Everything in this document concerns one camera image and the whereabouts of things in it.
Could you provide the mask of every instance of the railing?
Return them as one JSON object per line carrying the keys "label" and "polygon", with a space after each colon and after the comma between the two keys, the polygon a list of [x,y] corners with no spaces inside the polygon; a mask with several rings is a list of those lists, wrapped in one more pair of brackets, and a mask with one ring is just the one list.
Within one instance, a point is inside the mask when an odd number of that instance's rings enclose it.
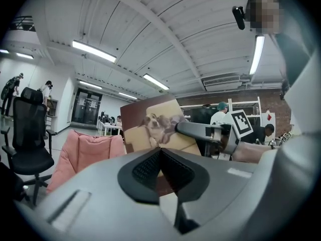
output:
{"label": "railing", "polygon": [[9,25],[9,30],[25,30],[36,32],[32,16],[18,16]]}

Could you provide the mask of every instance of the white table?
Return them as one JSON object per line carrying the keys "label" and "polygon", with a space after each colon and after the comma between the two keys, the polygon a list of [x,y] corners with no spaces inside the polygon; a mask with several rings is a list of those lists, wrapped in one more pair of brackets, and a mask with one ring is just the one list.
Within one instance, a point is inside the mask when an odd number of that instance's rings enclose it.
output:
{"label": "white table", "polygon": [[120,130],[122,130],[122,127],[119,126],[113,126],[110,123],[103,123],[101,121],[98,122],[98,131],[100,132],[102,130],[102,128],[105,129],[105,135],[107,134],[107,130],[109,131],[110,129],[110,133],[112,129],[118,129],[118,135],[120,134]]}

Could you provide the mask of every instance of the dog picture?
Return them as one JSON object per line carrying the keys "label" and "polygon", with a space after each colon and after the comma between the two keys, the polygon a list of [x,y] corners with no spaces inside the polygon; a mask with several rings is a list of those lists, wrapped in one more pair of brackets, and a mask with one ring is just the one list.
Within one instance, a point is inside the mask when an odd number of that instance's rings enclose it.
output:
{"label": "dog picture", "polygon": [[150,145],[153,148],[159,144],[167,144],[171,135],[175,133],[170,119],[164,115],[157,117],[154,113],[146,115],[139,126],[147,128]]}

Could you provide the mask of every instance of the chair headrest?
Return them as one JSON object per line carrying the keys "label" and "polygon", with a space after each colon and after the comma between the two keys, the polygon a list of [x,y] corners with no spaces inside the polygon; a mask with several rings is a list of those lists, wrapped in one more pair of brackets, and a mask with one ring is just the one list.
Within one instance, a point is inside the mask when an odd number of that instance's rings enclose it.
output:
{"label": "chair headrest", "polygon": [[42,93],[28,87],[22,91],[21,98],[32,104],[43,103]]}

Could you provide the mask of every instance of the green cap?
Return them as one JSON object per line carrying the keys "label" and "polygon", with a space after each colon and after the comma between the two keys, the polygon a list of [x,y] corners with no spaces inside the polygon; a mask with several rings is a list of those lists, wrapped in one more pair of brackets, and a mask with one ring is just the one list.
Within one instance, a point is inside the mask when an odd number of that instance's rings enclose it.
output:
{"label": "green cap", "polygon": [[229,107],[229,105],[226,102],[220,102],[217,106],[217,110],[224,110],[226,107]]}

